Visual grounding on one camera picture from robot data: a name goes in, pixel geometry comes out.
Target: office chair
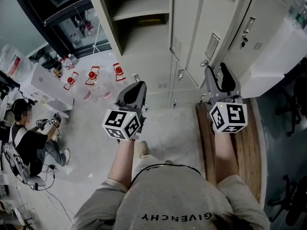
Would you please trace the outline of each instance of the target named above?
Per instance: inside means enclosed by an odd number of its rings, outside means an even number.
[[[283,200],[270,199],[268,201],[268,206],[281,205],[277,214],[274,217],[270,217],[269,220],[271,222],[275,221],[284,210],[287,210],[289,212],[286,216],[286,224],[293,226],[302,212],[307,213],[307,176],[304,176],[299,181],[295,194],[296,182],[290,182],[287,175],[283,179],[286,180],[286,196]]]
[[[30,176],[30,166],[26,166],[18,151],[10,143],[3,146],[4,156],[7,159],[13,174],[24,184],[29,185],[33,190],[46,186],[44,180],[39,176]]]
[[[295,125],[301,122],[301,116],[307,115],[307,98],[306,98],[307,77],[298,77],[294,84],[294,95],[290,96],[288,92],[282,87],[281,92],[286,97],[287,103],[282,108],[275,110],[276,115],[280,115],[286,112],[292,113],[292,130],[287,132],[287,136],[292,136],[295,130]]]

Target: black chair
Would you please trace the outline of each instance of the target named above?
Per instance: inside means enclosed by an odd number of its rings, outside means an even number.
[[[290,183],[287,175],[285,175],[283,179],[286,180],[286,196],[283,200],[270,199],[268,201],[268,206],[281,205],[277,214],[274,217],[270,217],[269,220],[271,222],[275,221],[284,210],[287,210],[289,212],[286,216],[286,224],[288,226],[293,226],[302,212],[307,213],[307,176],[299,181],[295,194],[296,182]]]
[[[307,77],[298,77],[294,84],[294,95],[290,96],[288,92],[282,87],[281,92],[286,97],[287,103],[282,108],[275,110],[276,115],[286,112],[292,113],[292,130],[287,132],[287,136],[292,136],[295,130],[295,125],[301,122],[299,111],[302,115],[307,114],[307,98],[306,98]]]

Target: metal locker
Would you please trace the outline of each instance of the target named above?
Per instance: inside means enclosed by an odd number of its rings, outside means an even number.
[[[173,91],[170,107],[181,108],[189,105],[195,105],[199,102],[208,102],[209,98],[210,95],[207,92],[206,86],[200,90]]]
[[[187,73],[198,88],[204,84],[204,68],[224,47],[245,0],[204,0]]]
[[[197,90],[194,82],[175,57],[172,57],[171,89],[174,91]]]
[[[252,0],[223,62],[241,78],[278,30],[287,13],[279,0]]]
[[[129,84],[139,80],[147,85],[147,93],[168,92],[172,56],[169,52],[143,57],[124,57],[125,74]]]
[[[143,106],[143,112],[150,112],[151,110],[163,109],[168,107],[168,92],[158,94],[146,95],[145,105]]]
[[[171,50],[185,68],[202,0],[173,0]]]

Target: person sitting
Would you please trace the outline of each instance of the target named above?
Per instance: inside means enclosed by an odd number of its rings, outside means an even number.
[[[32,117],[32,107],[24,99],[16,100],[12,105],[15,123],[11,127],[12,141],[15,144],[15,138],[21,128],[26,128],[26,124],[30,122]],[[16,150],[22,158],[25,165],[30,164],[30,176],[36,176],[41,173],[45,161],[46,152],[50,154],[55,161],[64,166],[70,159],[69,149],[65,149],[63,153],[59,150],[59,145],[52,140],[56,129],[59,127],[60,121],[57,120],[46,135],[38,132],[38,127],[27,130],[22,136],[20,142],[16,146]]]

